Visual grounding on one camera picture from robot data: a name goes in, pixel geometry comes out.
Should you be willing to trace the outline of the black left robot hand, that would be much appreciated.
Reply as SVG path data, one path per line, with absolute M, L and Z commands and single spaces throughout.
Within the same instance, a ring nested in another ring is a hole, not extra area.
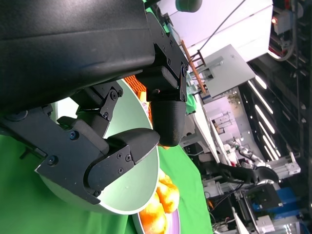
M 42 157 L 36 171 L 86 202 L 184 127 L 188 62 L 140 0 L 3 0 L 0 133 Z M 104 138 L 123 95 L 146 87 L 152 129 Z

